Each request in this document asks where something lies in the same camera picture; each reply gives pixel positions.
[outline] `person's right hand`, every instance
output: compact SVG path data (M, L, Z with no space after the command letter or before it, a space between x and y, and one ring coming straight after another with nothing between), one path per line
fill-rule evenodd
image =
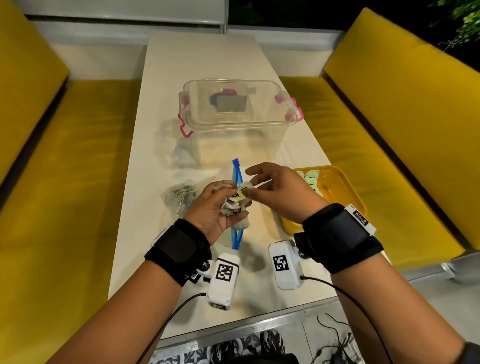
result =
M298 173L288 167L266 162L249 167L245 172L249 176L256 175L250 181L254 186L266 183L258 188L243 190L243 194L296 223L303 223L306 218L329 205Z

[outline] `person's left hand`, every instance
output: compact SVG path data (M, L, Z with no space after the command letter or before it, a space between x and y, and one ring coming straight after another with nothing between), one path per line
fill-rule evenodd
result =
M232 187L220 187L214 190L215 186L222 184L229 184ZM220 212L225 199L232 197L236 192L237 186L232 180L210 183L196 198L183 218L204 233L210 245L213 245L225 229L242 221L248 215L248 211L241 211L232 216L225 216Z

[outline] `white table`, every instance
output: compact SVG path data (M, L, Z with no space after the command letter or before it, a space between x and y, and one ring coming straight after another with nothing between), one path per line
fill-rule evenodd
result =
M231 169L197 169L181 146L178 92L185 82L205 77L272 80L281 84L251 36L169 31L150 35L109 297L143 262L152 239L171 222L161 196L165 189L187 178L200 181L218 174L231 178ZM330 164L303 121L289 128L274 162L293 168ZM240 275L232 309L221 311L209 307L204 298L197 298L172 319L163 338L336 295L333 289L312 281L305 282L295 291L278 289L267 247L287 236L267 207L254 203L249 211L251 227L245 230L239 250ZM222 252L232 252L229 246L231 241L227 231L212 248L214 258ZM306 261L302 266L307 276L329 279L320 264ZM208 285L201 281L196 285L188 282L179 302L207 288Z

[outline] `yellow seat cushion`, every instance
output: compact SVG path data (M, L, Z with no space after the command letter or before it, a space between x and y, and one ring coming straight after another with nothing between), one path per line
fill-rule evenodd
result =
M0 0L0 183L67 75L33 23Z
M44 363L106 302L139 91L73 81L0 211L0 363Z
M325 71L480 249L480 73L368 9Z
M464 252L321 77L281 77L334 166L367 207L376 236L399 269L441 263Z

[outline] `green plant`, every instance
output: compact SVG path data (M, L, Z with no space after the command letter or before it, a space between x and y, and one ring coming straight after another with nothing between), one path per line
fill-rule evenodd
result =
M448 7L448 19L463 20L457 36L445 42L447 48L480 39L480 0L436 0L433 5Z

